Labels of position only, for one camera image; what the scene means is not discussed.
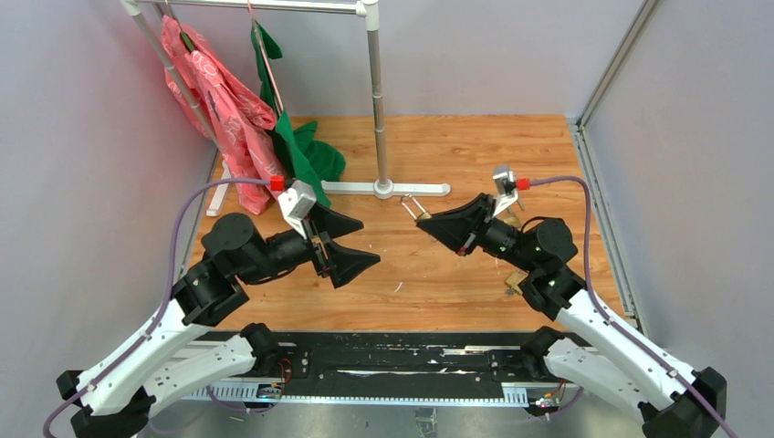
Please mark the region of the small brass padlock with key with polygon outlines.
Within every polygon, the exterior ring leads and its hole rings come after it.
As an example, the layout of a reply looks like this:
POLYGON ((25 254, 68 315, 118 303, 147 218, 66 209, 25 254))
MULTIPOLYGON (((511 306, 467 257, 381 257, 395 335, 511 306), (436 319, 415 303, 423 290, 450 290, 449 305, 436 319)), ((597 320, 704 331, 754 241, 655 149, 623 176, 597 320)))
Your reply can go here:
POLYGON ((413 218, 415 222, 430 219, 432 215, 421 205, 421 203, 410 193, 404 194, 400 198, 400 205, 413 218))

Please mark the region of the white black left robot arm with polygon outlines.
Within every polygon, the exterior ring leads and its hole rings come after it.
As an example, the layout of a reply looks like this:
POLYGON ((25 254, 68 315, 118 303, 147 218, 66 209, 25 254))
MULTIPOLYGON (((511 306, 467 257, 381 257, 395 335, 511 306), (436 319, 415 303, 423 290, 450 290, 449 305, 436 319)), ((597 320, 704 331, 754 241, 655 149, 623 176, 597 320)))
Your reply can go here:
POLYGON ((253 372, 267 377, 282 367, 277 339, 251 323, 218 346, 187 360, 173 355, 244 305, 246 287, 258 286, 312 264, 334 287, 348 285, 380 257, 337 243, 361 230, 361 221, 316 204, 299 230, 263 237, 246 214, 220 217, 203 237, 204 254, 170 289, 133 339, 88 370, 57 380, 78 437, 131 437, 170 404, 203 387, 253 372))

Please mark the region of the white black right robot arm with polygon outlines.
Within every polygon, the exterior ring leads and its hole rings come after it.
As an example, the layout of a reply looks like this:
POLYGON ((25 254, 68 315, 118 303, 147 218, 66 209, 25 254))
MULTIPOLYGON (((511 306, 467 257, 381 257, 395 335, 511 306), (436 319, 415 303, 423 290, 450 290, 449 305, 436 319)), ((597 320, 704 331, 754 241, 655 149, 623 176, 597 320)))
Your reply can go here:
POLYGON ((524 273, 516 285, 528 305, 580 336, 589 353, 542 327, 523 345, 521 368, 534 381, 572 381, 630 414, 647 437, 710 437, 725 418, 727 381, 696 370, 617 315, 570 269, 578 253, 565 222, 538 216, 521 228, 497 218, 499 201, 481 193, 446 212, 422 212, 416 226, 460 256, 479 248, 524 273))

